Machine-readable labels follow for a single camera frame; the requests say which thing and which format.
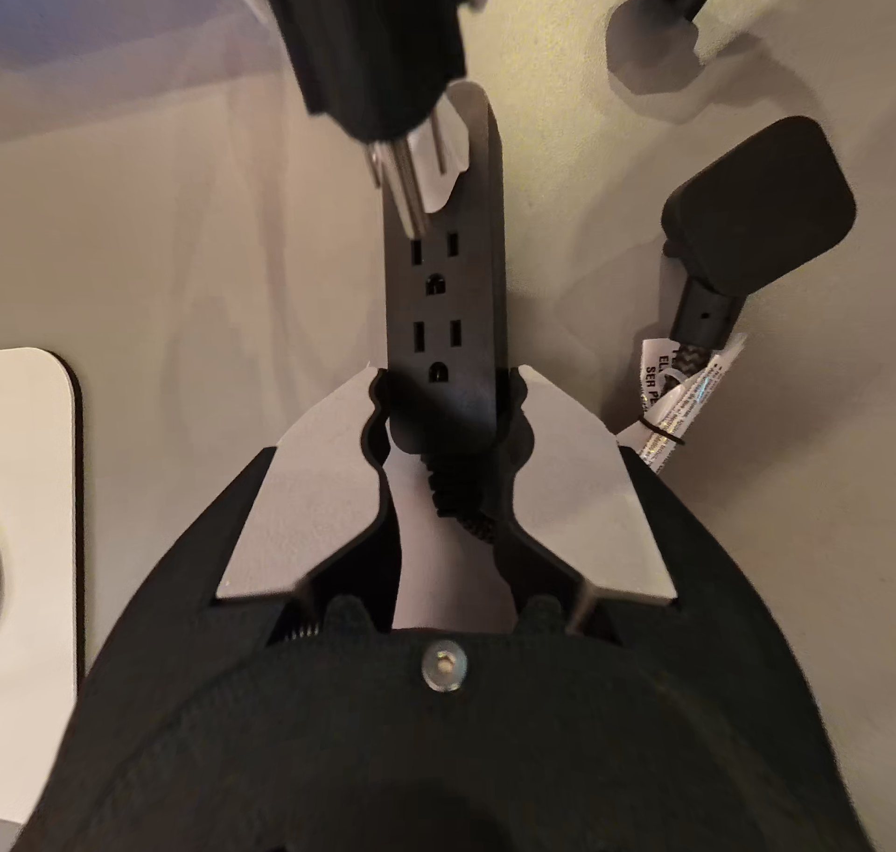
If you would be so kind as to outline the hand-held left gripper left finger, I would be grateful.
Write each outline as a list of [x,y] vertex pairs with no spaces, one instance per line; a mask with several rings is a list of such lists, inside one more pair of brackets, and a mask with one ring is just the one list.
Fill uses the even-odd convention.
[[321,622],[331,600],[350,596],[391,630],[402,557],[387,418],[386,371],[366,367],[284,433],[218,600],[286,597]]

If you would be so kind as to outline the black flat plug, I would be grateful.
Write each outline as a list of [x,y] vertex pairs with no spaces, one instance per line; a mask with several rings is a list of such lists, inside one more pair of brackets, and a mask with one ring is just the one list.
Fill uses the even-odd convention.
[[669,338],[675,384],[700,373],[748,297],[840,244],[855,224],[851,187],[822,126],[773,122],[680,185],[660,224],[686,272]]

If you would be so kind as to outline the white stand with wooden board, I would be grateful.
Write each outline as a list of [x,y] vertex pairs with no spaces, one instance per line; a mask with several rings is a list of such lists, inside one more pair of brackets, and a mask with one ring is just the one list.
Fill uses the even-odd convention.
[[1,818],[46,785],[80,678],[78,403],[63,362],[1,352]]

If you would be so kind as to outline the black power strip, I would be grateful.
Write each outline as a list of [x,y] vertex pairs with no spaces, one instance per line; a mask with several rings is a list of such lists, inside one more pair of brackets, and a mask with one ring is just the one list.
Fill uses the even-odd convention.
[[421,241],[383,192],[390,428],[424,459],[486,452],[507,397],[502,142],[480,85],[447,96],[469,128],[469,169]]

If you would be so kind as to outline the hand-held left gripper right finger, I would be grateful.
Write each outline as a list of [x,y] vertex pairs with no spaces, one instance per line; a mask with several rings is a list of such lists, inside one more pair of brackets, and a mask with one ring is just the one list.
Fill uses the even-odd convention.
[[616,436],[528,365],[509,374],[494,558],[518,615],[553,598],[568,632],[605,601],[678,598]]

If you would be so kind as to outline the black power plug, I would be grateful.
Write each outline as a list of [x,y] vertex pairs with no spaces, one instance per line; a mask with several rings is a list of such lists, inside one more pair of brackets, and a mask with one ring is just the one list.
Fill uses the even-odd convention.
[[311,115],[373,150],[409,239],[428,229],[409,136],[466,75],[467,0],[267,0]]

